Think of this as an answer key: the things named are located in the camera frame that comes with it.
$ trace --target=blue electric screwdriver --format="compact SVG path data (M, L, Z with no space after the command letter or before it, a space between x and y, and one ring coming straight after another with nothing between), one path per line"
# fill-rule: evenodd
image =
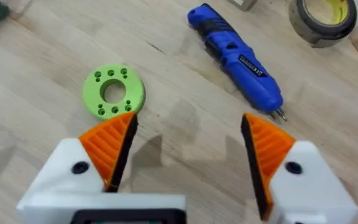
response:
M276 81L230 24L206 3L191 10L187 18L245 98L258 110L270 114L273 119L276 112L286 121L281 109L283 97Z

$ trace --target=hole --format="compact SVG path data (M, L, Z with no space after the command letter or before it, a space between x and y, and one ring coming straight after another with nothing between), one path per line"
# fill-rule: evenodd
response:
M119 80L108 80L100 90L100 95L107 103L118 103L126 94L125 85Z
M89 168L90 168L90 165L87 162L81 161L81 162L77 162L76 164L73 165L73 167L71 168L71 172L73 174L83 174Z
M226 49L237 49L238 46L235 43L230 43L226 46Z
M323 24L338 24L343 22L346 18L345 16L334 14L334 3L327 0L305 0L305 9L308 14L312 16L313 19L323 23Z
M292 174L299 175L303 173L302 166L299 165L299 163L297 162L287 162L285 164L285 168L287 169L288 172Z
M104 115L104 113L105 113L104 109L99 109L99 110L98 110L98 114L99 114L99 115Z
M95 76L96 78L99 78L100 76L102 76L102 73L101 73L101 72L95 72L95 73L94 73L94 76Z
M113 106L113 108L111 108L111 112L113 112L113 113L118 113L118 107L117 107L117 106Z

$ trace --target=wood grain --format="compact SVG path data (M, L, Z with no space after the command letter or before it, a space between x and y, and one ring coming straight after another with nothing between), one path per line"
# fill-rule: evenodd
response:
M310 48L289 23L288 1L260 0L249 12L206 2L280 85L289 118L280 126L313 141L358 204L358 54L350 41ZM186 14L201 3L8 2L18 14L0 23L0 223L20 223L16 203L59 140L99 122L81 89L107 63L136 69L147 90L121 191L185 194L189 223L260 223L239 131L241 114L257 111L189 28Z

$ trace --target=black screw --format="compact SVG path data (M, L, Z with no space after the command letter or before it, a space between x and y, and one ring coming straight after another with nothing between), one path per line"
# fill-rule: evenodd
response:
M77 162L73 167L71 168L71 172L73 174L82 174L85 173L90 168L90 164L84 161Z
M285 164L285 168L287 169L287 171L289 171L292 174L299 175L303 173L302 166L299 165L299 163L297 162L287 162L287 164Z

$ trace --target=center hole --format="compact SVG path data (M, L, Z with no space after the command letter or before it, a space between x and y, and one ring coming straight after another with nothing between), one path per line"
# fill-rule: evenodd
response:
M334 22L334 9L333 5L328 0L306 0L305 6L308 12L317 20L323 24L335 24Z
M125 85L113 80L111 83L106 83L106 90L104 91L104 100L108 103L118 103L125 97Z

